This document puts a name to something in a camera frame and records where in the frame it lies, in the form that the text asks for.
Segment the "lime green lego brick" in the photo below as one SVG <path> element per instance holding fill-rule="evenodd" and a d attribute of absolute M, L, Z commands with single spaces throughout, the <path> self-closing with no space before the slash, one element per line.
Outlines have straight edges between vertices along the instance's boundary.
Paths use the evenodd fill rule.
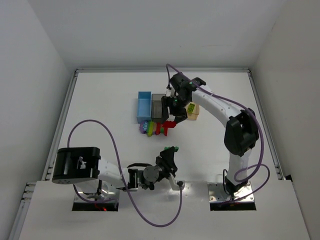
<path fill-rule="evenodd" d="M 194 103 L 190 103 L 187 107 L 187 113 L 188 114 L 193 114 L 194 110 L 195 110 L 196 105 Z"/>

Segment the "red green red lego stack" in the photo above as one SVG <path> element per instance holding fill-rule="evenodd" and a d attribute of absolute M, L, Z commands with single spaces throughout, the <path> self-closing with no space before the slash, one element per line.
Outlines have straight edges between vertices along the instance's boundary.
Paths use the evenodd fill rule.
<path fill-rule="evenodd" d="M 155 123 L 155 135 L 160 135 L 163 134 L 164 136 L 168 135 L 168 123 L 164 122 L 164 123 L 160 123 L 160 122 L 156 122 Z"/>

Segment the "red and green lego block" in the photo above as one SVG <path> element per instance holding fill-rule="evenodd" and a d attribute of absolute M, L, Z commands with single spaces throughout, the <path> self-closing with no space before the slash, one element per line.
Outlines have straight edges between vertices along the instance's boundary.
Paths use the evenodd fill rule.
<path fill-rule="evenodd" d="M 162 124 L 162 127 L 163 128 L 175 128 L 177 125 L 177 123 L 175 121 L 165 121 L 163 124 Z"/>

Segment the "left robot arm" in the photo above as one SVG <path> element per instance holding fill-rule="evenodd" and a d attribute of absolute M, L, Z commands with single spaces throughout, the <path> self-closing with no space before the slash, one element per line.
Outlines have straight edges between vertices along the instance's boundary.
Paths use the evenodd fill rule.
<path fill-rule="evenodd" d="M 106 202 L 108 190 L 139 188 L 154 190 L 155 184 L 167 179 L 171 189 L 183 190 L 185 183 L 175 179 L 178 170 L 174 156 L 177 149 L 167 147 L 156 157 L 155 164 L 132 163 L 128 167 L 103 159 L 97 147 L 66 147 L 58 150 L 53 169 L 52 182 L 59 185 L 74 185 L 88 196 L 89 200 Z"/>

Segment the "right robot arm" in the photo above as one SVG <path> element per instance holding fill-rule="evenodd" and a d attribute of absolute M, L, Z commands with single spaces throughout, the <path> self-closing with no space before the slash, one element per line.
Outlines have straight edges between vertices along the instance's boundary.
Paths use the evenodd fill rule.
<path fill-rule="evenodd" d="M 224 187 L 228 195 L 234 194 L 248 183 L 249 157 L 259 139 L 258 126 L 253 110 L 233 106 L 227 101 L 213 96 L 213 91 L 199 77 L 187 80 L 181 73 L 173 75 L 162 97 L 161 122 L 170 116 L 178 124 L 187 119 L 187 105 L 195 103 L 213 115 L 225 128 L 224 145 L 229 151 L 229 165 L 224 177 Z"/>

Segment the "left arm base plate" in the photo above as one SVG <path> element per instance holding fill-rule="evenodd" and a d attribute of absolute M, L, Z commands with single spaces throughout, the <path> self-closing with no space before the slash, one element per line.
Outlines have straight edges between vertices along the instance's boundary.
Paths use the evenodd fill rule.
<path fill-rule="evenodd" d="M 119 189 L 98 179 L 75 183 L 73 188 L 79 199 L 90 204 L 115 204 L 120 197 Z"/>

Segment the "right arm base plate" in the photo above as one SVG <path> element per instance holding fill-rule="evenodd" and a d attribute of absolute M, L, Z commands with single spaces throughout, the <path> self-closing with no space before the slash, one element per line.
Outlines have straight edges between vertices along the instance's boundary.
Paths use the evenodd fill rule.
<path fill-rule="evenodd" d="M 209 202 L 210 203 L 223 203 L 232 200 L 232 197 L 224 191 L 222 182 L 209 182 L 207 184 L 208 194 L 209 194 Z M 233 194 L 234 201 L 240 203 L 254 203 L 255 197 L 253 194 L 253 189 L 251 183 L 247 183 L 245 186 L 240 188 L 237 192 Z"/>

